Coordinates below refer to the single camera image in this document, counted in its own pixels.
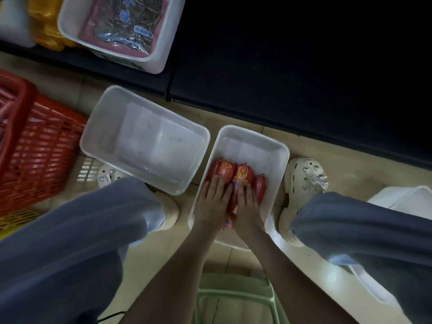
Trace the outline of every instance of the pink packaging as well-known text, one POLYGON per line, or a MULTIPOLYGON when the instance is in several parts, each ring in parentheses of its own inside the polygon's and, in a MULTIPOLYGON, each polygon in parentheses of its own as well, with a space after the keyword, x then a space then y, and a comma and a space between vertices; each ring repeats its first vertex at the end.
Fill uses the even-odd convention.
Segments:
POLYGON ((145 58, 154 50, 169 0, 94 0, 79 38, 119 54, 145 58))

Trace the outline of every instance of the forearm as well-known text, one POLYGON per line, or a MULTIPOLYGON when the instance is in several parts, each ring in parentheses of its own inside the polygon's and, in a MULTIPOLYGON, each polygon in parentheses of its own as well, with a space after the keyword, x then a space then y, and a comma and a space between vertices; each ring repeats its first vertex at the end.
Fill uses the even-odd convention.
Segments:
POLYGON ((266 232, 248 232, 244 241, 260 261, 290 323, 357 323, 301 272, 266 232))
POLYGON ((121 324, 189 324, 204 261, 215 237, 216 232, 211 229, 194 226, 136 299, 121 324))

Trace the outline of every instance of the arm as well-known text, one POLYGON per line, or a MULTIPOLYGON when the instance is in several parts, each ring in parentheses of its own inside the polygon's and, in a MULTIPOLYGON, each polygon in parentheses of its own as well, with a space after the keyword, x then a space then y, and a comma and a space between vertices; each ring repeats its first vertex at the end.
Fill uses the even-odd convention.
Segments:
POLYGON ((289 260, 264 230, 251 186, 238 189, 237 218, 233 227, 260 261, 292 324, 357 323, 289 260))
POLYGON ((185 241, 148 283, 121 324, 190 324, 206 255, 223 228, 231 187, 224 180, 204 184, 195 207, 195 222, 185 241))

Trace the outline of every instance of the white container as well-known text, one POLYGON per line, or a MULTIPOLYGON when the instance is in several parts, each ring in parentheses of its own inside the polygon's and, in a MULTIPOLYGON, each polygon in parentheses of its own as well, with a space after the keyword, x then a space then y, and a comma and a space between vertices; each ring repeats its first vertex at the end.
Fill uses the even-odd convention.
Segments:
POLYGON ((207 150, 207 128, 120 86, 106 89, 80 147, 172 195, 183 193, 207 150))
MULTIPOLYGON (((256 175, 264 174, 267 176, 267 190, 260 206, 261 217, 266 224, 274 200, 276 199, 280 182, 285 173, 286 164, 289 159, 289 149, 285 144, 260 133, 234 125, 226 125, 219 131, 202 177, 200 188, 198 189, 197 196, 195 196, 195 201, 193 202, 187 221, 189 228, 192 229, 194 224, 195 204, 204 185, 209 166, 214 159, 219 157, 227 160, 231 159, 231 161, 239 164, 247 162, 256 175)), ((222 230, 215 241, 232 248, 250 251, 248 246, 235 233, 234 229, 222 230)))
MULTIPOLYGON (((432 190, 427 186, 386 187, 368 202, 413 216, 432 219, 432 190)), ((396 298, 366 273, 362 266, 353 265, 350 269, 377 301, 400 308, 396 298)))
POLYGON ((64 37, 88 47, 97 56, 128 67, 144 70, 151 74, 159 74, 165 68, 185 1, 169 0, 156 46, 146 58, 126 56, 105 50, 79 39, 79 34, 87 23, 94 0, 64 0, 57 25, 64 37))
POLYGON ((22 47, 34 47, 30 34, 28 0, 3 0, 0 6, 0 39, 22 47))

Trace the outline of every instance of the dried fish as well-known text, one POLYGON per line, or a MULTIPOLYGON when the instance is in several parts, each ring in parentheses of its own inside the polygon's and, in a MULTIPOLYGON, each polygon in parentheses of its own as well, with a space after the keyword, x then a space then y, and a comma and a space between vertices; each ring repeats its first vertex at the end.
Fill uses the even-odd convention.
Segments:
POLYGON ((94 38, 150 54, 162 17, 162 0, 106 0, 101 6, 94 38))

